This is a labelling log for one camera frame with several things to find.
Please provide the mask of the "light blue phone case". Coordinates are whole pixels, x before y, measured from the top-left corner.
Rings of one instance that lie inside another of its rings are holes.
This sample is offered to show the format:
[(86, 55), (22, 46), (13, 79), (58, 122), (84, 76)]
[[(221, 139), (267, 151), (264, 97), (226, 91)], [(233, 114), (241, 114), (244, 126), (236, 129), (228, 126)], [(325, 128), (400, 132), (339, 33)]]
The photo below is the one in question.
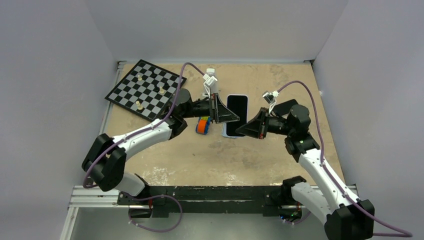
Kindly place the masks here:
[(223, 123), (223, 124), (222, 124), (222, 131), (221, 131), (221, 135), (222, 135), (224, 138), (229, 138), (229, 139), (237, 139), (237, 138), (240, 138), (240, 136), (231, 136), (231, 135), (228, 135), (228, 134), (227, 134), (227, 123)]

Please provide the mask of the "black phone pink case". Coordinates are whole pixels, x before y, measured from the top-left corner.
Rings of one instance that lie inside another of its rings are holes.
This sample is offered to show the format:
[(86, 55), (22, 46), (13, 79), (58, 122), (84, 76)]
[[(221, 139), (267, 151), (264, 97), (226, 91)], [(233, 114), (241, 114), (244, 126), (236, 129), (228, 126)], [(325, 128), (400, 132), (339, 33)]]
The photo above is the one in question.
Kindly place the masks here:
[(244, 135), (237, 134), (236, 129), (247, 123), (249, 98), (244, 94), (229, 94), (226, 103), (227, 107), (240, 117), (239, 121), (227, 123), (226, 133), (242, 138)]

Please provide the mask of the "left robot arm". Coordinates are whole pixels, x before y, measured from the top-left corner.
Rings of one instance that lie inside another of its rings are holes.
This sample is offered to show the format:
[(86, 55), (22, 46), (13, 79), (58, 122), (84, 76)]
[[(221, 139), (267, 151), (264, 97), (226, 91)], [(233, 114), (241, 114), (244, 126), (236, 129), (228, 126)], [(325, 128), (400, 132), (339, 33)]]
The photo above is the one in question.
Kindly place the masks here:
[(187, 118), (199, 117), (210, 117), (210, 121), (216, 124), (240, 119), (221, 102), (217, 93), (192, 101), (190, 92), (182, 88), (173, 97), (167, 111), (150, 124), (113, 137), (106, 133), (99, 135), (81, 167), (86, 177), (102, 191), (119, 190), (142, 205), (149, 199), (149, 185), (137, 174), (125, 171), (126, 161), (155, 144), (177, 137), (188, 126)]

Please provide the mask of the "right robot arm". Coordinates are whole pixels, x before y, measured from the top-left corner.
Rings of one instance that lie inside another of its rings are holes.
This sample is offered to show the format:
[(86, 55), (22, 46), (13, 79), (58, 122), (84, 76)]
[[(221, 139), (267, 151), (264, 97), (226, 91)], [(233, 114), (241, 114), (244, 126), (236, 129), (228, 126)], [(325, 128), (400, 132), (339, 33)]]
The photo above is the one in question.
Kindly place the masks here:
[(329, 240), (366, 240), (373, 236), (375, 208), (369, 200), (361, 200), (337, 176), (322, 149), (309, 132), (311, 124), (307, 107), (294, 104), (287, 117), (271, 116), (267, 108), (236, 133), (264, 139), (268, 133), (285, 136), (287, 152), (312, 177), (320, 192), (300, 176), (283, 181), (280, 196), (288, 204), (304, 205), (323, 224)]

